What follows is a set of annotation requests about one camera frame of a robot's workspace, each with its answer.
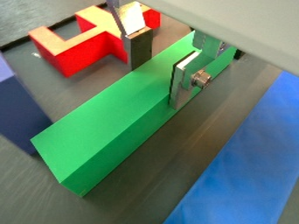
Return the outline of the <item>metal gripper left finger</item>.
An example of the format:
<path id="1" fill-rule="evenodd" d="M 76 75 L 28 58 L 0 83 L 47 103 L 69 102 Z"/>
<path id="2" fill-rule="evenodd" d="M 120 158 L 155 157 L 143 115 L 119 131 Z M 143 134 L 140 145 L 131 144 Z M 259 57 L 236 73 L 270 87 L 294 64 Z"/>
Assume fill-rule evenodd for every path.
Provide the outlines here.
<path id="1" fill-rule="evenodd" d="M 135 70 L 152 58 L 153 30 L 145 25 L 139 2 L 107 0 L 107 6 L 121 32 L 128 65 Z"/>

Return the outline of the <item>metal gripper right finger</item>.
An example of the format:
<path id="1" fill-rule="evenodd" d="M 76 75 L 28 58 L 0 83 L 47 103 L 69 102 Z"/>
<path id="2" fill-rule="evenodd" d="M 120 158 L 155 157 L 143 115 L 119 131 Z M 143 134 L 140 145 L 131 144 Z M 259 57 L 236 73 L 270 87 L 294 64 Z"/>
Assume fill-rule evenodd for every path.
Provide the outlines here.
<path id="1" fill-rule="evenodd" d="M 204 89 L 211 83 L 207 65 L 227 50 L 227 44 L 204 32 L 196 30 L 192 38 L 196 51 L 189 52 L 172 65 L 169 86 L 169 106 L 179 109 L 188 101 L 195 88 Z"/>

